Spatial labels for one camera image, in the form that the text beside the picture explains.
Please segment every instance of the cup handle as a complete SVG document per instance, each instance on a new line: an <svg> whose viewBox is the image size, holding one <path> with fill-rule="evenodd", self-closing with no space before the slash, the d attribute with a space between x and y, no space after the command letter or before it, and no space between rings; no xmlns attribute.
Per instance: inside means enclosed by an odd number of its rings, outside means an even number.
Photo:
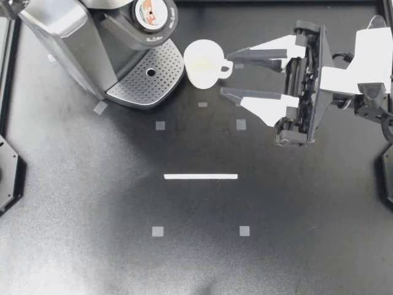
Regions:
<svg viewBox="0 0 393 295"><path fill-rule="evenodd" d="M227 67L229 70L226 72L221 71L220 69L220 73L219 73L219 78L220 79L227 79L232 75L232 70L233 70L233 62L232 61L228 61L228 60L223 60L222 66L221 67Z"/></svg>

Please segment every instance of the white coffee cup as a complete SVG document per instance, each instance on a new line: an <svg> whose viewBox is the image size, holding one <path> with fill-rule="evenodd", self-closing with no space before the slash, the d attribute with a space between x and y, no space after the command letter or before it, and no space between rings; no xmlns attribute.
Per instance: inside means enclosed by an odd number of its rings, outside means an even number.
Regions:
<svg viewBox="0 0 393 295"><path fill-rule="evenodd" d="M213 87L218 79L231 76L233 69L233 62L226 60L220 45L211 40L192 42L184 52L184 65L190 82L199 89Z"/></svg>

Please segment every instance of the coffee machine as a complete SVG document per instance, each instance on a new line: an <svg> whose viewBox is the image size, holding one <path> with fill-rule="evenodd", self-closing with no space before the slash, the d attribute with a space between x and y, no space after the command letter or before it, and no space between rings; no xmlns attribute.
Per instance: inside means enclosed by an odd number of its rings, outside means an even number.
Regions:
<svg viewBox="0 0 393 295"><path fill-rule="evenodd" d="M173 0L0 0L0 13L19 15L99 100L152 108L183 76Z"/></svg>

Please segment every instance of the black mat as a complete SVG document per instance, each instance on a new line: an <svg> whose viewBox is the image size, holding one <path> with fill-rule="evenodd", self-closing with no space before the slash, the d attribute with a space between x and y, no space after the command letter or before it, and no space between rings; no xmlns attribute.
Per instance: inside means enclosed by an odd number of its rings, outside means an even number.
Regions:
<svg viewBox="0 0 393 295"><path fill-rule="evenodd" d="M173 40L226 52L324 23L333 52L378 11L362 6L182 4ZM332 108L307 149L187 78L150 112L101 116L22 28L7 138L28 163L25 196L0 219L2 294L391 294L393 212L375 161L378 125ZM281 91L283 77L237 70L222 85ZM207 102L207 108L198 108ZM247 130L237 131L236 120ZM166 130L155 131L155 122ZM163 180L238 173L237 181ZM165 227L152 238L152 226ZM239 226L251 228L239 237Z"/></svg>

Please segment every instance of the robotic arm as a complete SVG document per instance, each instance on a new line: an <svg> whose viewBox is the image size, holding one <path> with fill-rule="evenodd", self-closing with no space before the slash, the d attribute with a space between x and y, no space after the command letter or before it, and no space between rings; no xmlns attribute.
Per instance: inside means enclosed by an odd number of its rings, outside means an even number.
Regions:
<svg viewBox="0 0 393 295"><path fill-rule="evenodd" d="M381 124L393 143L390 98L392 31L380 16L356 34L354 56L344 55L347 69L336 68L325 26L297 21L294 34L228 55L235 64L253 64L285 72L283 93L222 88L221 94L276 128L278 145L314 142L327 108L354 107L356 115Z"/></svg>

